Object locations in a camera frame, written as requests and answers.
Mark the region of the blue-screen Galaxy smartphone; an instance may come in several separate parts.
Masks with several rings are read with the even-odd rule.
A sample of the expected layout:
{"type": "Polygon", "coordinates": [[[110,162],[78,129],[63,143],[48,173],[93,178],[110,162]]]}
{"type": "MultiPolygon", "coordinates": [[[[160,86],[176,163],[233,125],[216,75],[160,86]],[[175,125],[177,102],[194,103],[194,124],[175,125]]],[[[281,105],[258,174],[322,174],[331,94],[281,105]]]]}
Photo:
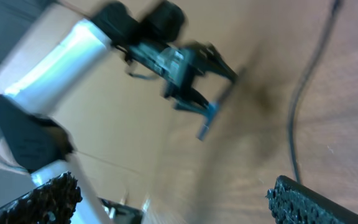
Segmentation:
{"type": "Polygon", "coordinates": [[[228,99],[228,97],[232,93],[234,87],[240,81],[241,77],[244,76],[246,71],[247,71],[247,69],[245,67],[241,67],[241,69],[236,73],[236,75],[237,75],[236,80],[233,82],[230,82],[230,84],[228,84],[227,87],[225,87],[223,89],[222,93],[218,96],[216,101],[209,103],[208,114],[205,116],[206,119],[205,119],[203,125],[201,126],[200,131],[197,135],[197,138],[200,141],[203,141],[205,139],[207,133],[209,132],[209,130],[211,129],[211,126],[213,125],[213,121],[216,119],[219,111],[223,107],[224,102],[228,99]]]}

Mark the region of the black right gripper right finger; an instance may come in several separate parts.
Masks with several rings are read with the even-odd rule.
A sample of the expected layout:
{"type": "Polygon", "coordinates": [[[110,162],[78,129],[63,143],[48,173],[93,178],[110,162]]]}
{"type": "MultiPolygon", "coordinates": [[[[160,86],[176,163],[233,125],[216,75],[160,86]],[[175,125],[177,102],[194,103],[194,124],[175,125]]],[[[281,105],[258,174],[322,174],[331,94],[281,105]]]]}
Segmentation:
{"type": "Polygon", "coordinates": [[[280,224],[358,224],[358,214],[281,175],[268,189],[268,209],[280,224]]]}

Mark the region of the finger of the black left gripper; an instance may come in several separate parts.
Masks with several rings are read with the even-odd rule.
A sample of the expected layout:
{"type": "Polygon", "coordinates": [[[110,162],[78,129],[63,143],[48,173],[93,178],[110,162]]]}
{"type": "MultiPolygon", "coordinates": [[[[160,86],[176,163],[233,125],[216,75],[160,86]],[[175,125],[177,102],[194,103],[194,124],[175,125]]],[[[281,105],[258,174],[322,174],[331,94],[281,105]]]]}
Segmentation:
{"type": "Polygon", "coordinates": [[[191,49],[195,53],[192,65],[200,70],[201,73],[212,72],[228,79],[232,83],[237,80],[237,73],[223,60],[214,45],[194,42],[191,45],[191,49]]]}
{"type": "Polygon", "coordinates": [[[190,87],[174,95],[175,110],[198,113],[205,117],[214,116],[218,111],[218,104],[209,102],[199,91],[190,87]]]}

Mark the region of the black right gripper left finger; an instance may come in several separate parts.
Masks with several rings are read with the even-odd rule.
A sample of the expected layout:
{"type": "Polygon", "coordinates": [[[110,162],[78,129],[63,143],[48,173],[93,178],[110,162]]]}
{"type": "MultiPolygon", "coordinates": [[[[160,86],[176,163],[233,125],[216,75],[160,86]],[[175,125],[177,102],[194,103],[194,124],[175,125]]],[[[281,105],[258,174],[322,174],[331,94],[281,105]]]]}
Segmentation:
{"type": "Polygon", "coordinates": [[[78,180],[65,172],[0,207],[0,224],[70,224],[82,199],[78,180]]]}

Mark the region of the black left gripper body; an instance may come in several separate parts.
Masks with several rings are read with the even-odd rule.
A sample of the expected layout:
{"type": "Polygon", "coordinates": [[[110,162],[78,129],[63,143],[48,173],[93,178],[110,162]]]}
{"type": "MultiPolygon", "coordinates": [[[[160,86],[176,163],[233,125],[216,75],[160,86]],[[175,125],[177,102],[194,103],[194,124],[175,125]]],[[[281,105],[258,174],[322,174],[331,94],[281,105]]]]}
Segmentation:
{"type": "Polygon", "coordinates": [[[157,42],[140,42],[126,49],[124,61],[128,65],[137,62],[152,71],[151,76],[128,72],[135,78],[151,80],[160,77],[165,80],[162,91],[164,98],[202,98],[193,87],[195,77],[206,73],[208,46],[192,42],[182,47],[157,42]]]}

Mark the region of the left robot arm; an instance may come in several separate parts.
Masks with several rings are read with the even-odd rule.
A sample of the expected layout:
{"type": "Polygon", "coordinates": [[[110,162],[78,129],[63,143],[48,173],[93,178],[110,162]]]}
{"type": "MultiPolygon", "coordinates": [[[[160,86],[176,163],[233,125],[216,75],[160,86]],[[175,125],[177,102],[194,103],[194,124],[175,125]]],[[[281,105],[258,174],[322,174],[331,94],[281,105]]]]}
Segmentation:
{"type": "Polygon", "coordinates": [[[211,44],[175,46],[186,21],[170,1],[160,1],[134,19],[119,1],[78,21],[28,74],[0,93],[0,139],[30,175],[35,189],[0,207],[0,223],[140,223],[143,212],[99,198],[74,155],[66,130],[52,110],[109,51],[120,50],[128,65],[165,80],[163,97],[174,108],[204,116],[203,139],[239,76],[211,44]]]}

